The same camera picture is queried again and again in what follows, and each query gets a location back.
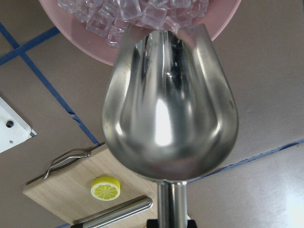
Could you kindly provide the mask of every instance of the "metal handle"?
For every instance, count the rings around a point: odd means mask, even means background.
[[[117,205],[115,209],[109,209],[106,213],[100,212],[101,215],[97,218],[84,223],[76,224],[71,228],[101,228],[108,226],[111,223],[117,222],[139,212],[147,210],[153,206],[153,200],[150,197],[139,197],[131,201]]]
[[[159,228],[187,228],[186,182],[158,182]]]
[[[49,167],[49,169],[47,170],[46,174],[44,175],[43,179],[46,180],[49,177],[52,168],[54,168],[54,167],[56,167],[56,166],[58,166],[58,165],[60,165],[60,164],[62,164],[64,162],[66,162],[67,160],[72,159],[72,158],[88,158],[88,157],[90,157],[90,155],[91,155],[91,151],[85,151],[85,152],[79,153],[79,154],[68,155],[67,157],[62,158],[62,159],[60,159],[59,161],[57,161],[55,163],[54,163],[54,161],[56,159],[53,160],[52,163],[51,163],[51,165],[50,165],[50,167]]]

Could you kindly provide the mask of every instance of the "lemon half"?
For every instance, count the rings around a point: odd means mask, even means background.
[[[92,183],[91,194],[99,200],[114,200],[120,195],[120,182],[114,177],[98,177]]]

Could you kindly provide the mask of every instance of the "blue tape line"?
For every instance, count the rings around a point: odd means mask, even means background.
[[[3,34],[5,39],[13,46],[13,48],[18,48],[19,44],[14,39],[14,37],[6,30],[6,28],[0,22],[0,32]],[[39,78],[42,84],[49,90],[49,92],[56,98],[56,100],[61,104],[61,106],[72,115],[72,119],[77,121],[80,129],[87,135],[87,137],[97,145],[100,145],[100,142],[93,136],[89,129],[83,124],[79,117],[74,113],[72,108],[65,102],[57,90],[52,86],[52,84],[47,80],[43,73],[38,69],[35,63],[28,57],[27,54],[20,54],[23,61],[28,65],[28,67],[34,72],[34,74]]]
[[[12,60],[13,58],[23,54],[24,52],[30,50],[31,48],[41,44],[42,42],[52,38],[53,36],[57,35],[58,33],[60,33],[59,30],[56,27],[53,27],[53,28],[49,29],[48,31],[40,34],[39,36],[33,38],[32,40],[25,43],[24,45],[21,45],[18,48],[10,51],[6,55],[0,57],[0,66],[5,64],[6,62]],[[11,43],[14,43],[15,46],[18,45],[17,43],[15,43],[15,40],[9,33],[8,33],[8,35],[6,34],[6,36],[10,37]]]
[[[279,151],[282,151],[282,150],[287,149],[287,148],[292,147],[292,146],[296,146],[296,145],[301,144],[301,143],[304,143],[304,139],[299,139],[299,140],[297,140],[297,141],[294,141],[294,142],[289,143],[289,144],[287,144],[287,145],[278,147],[278,148],[273,149],[273,150],[271,150],[271,151],[268,151],[268,152],[259,154],[259,155],[257,155],[257,156],[253,156],[253,157],[248,158],[248,159],[245,159],[245,160],[243,160],[243,161],[239,161],[239,162],[237,162],[237,163],[235,163],[235,164],[226,166],[226,167],[224,167],[224,168],[221,168],[220,170],[217,170],[217,171],[215,171],[215,172],[209,173],[209,174],[207,174],[207,175],[205,175],[205,176],[203,176],[203,177],[200,177],[200,178],[197,178],[197,179],[195,179],[195,180],[192,180],[192,181],[190,181],[189,183],[192,183],[192,182],[195,182],[195,181],[204,179],[204,178],[206,178],[206,177],[212,176],[212,175],[217,174],[217,173],[220,173],[220,172],[224,172],[224,171],[227,171],[227,170],[231,170],[231,169],[233,169],[233,168],[235,168],[235,167],[237,167],[237,166],[246,164],[246,163],[248,163],[248,162],[252,162],[252,161],[254,161],[254,160],[256,160],[256,159],[264,158],[264,157],[266,157],[266,156],[268,156],[268,155],[271,155],[271,154],[273,154],[273,153],[277,153],[277,152],[279,152]]]
[[[56,227],[56,228],[63,228],[63,227],[67,227],[67,226],[69,226],[70,224],[68,224],[68,223],[66,223],[66,224],[63,224],[63,225],[61,225],[61,226],[59,226],[59,227]]]

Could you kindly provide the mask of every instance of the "metal scoop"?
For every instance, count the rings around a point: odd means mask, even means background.
[[[117,160],[158,182],[159,227],[187,227],[186,181],[227,157],[237,137],[237,117],[204,25],[177,35],[128,27],[102,125]]]

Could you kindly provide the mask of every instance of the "screw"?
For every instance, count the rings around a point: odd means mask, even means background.
[[[12,122],[11,120],[8,120],[6,122],[6,127],[11,128],[12,126],[14,126],[14,122]]]

